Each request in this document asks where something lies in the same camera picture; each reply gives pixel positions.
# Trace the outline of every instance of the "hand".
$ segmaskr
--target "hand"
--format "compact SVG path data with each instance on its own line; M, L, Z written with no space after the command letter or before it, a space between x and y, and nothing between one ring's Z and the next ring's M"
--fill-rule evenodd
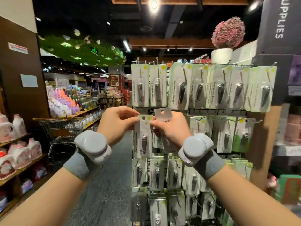
M153 117L154 120L150 122L150 125L162 131L168 141L181 148L184 141L192 135L183 113L173 111L171 113L172 118L169 122L157 121L156 117Z
M113 147L122 139L126 130L133 130L131 126L139 121L139 118L134 116L139 114L127 106L107 108L101 117L97 132L103 134L108 145Z

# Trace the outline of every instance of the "pink flower decoration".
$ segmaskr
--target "pink flower decoration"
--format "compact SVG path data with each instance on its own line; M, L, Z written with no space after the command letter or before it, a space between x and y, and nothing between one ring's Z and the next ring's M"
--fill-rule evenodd
M243 41L245 25L239 17L220 22L212 34L212 43L216 48L235 48Z

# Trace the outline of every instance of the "ceiling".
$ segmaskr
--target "ceiling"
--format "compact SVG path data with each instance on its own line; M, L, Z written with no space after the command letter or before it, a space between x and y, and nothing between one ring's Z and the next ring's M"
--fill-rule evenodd
M148 5L113 4L112 0L33 0L38 33L62 34L65 30L79 29L82 33L107 40L123 52L124 39L211 39L215 26L233 16L241 17L246 25L245 41L253 41L258 36L261 8L247 11L246 5L161 5L157 14L151 14ZM147 26L151 31L140 28ZM210 54L212 44L206 49L165 49L150 48L146 52L133 49L127 53L127 63L134 57L160 56L185 57L195 59L202 54Z

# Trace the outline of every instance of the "artificial foliage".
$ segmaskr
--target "artificial foliage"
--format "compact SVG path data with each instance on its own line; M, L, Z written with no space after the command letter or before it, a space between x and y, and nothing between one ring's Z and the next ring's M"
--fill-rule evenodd
M212 43L216 48L235 48L243 41L245 25L239 17L232 17L220 22L212 35Z
M39 36L39 44L45 51L64 60L98 67L122 65L126 61L125 55L118 48L90 36L82 36L79 30L71 35ZM98 55L91 51L96 49Z

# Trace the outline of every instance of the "aisle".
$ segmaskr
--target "aisle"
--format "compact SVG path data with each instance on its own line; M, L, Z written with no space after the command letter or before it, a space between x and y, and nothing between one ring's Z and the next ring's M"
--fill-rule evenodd
M90 181L66 226L130 226L129 194L132 133L113 147L113 155Z

